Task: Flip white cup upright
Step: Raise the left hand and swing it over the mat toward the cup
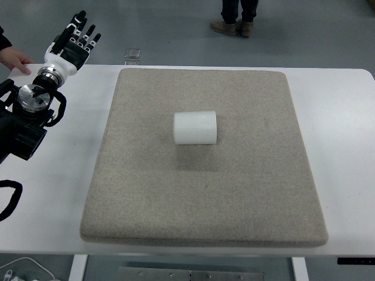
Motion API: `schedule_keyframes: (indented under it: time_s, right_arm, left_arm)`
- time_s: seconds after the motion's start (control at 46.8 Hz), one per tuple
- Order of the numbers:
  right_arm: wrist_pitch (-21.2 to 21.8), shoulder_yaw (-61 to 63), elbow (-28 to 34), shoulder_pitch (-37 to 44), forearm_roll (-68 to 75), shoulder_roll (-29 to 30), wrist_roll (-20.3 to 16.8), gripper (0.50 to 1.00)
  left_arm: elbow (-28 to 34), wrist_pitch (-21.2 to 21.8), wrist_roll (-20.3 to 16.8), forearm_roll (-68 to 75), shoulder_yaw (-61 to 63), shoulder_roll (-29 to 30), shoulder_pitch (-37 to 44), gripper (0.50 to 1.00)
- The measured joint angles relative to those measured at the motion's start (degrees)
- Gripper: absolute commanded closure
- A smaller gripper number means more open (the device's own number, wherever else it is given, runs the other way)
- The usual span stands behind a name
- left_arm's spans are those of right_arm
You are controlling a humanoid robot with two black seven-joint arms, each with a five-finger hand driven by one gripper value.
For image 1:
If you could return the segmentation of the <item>person's bare hand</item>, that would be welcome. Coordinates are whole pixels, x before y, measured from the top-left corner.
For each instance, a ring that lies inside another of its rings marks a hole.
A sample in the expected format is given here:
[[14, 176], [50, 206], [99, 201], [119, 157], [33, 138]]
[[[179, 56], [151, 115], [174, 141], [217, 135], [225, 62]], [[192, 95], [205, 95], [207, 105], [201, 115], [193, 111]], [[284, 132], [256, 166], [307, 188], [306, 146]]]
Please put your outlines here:
[[1, 50], [1, 63], [10, 70], [17, 68], [21, 73], [30, 75], [32, 72], [26, 65], [33, 64], [34, 61], [25, 53], [13, 47], [7, 47]]

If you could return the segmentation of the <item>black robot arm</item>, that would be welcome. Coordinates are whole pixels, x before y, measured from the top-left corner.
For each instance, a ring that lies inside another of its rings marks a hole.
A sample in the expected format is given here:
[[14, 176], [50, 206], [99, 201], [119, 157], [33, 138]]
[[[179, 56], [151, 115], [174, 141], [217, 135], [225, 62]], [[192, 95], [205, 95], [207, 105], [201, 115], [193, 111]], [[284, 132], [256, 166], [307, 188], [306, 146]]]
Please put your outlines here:
[[1, 161], [12, 154], [29, 160], [46, 136], [46, 128], [63, 118], [67, 100], [58, 91], [63, 75], [44, 66], [31, 84], [18, 87], [12, 79], [1, 83]]

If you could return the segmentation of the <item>dark jacket sleeve forearm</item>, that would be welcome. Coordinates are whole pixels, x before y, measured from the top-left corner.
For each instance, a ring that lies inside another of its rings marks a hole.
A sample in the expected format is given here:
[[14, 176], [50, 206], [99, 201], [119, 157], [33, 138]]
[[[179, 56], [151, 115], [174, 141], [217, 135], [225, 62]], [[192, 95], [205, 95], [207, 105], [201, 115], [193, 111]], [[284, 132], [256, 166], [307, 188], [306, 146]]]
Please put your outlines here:
[[4, 35], [4, 29], [0, 26], [0, 51], [9, 47], [12, 47], [12, 43]]

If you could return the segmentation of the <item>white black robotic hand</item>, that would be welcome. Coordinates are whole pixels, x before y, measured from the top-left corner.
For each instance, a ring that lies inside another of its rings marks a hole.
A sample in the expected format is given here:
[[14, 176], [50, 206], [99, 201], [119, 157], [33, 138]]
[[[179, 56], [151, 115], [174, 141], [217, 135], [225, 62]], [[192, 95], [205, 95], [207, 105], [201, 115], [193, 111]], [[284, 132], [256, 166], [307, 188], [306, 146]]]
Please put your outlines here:
[[62, 33], [47, 48], [45, 63], [39, 70], [39, 75], [48, 73], [63, 81], [81, 69], [101, 38], [99, 33], [93, 35], [95, 25], [84, 30], [86, 24], [86, 11], [80, 11], [73, 16]]

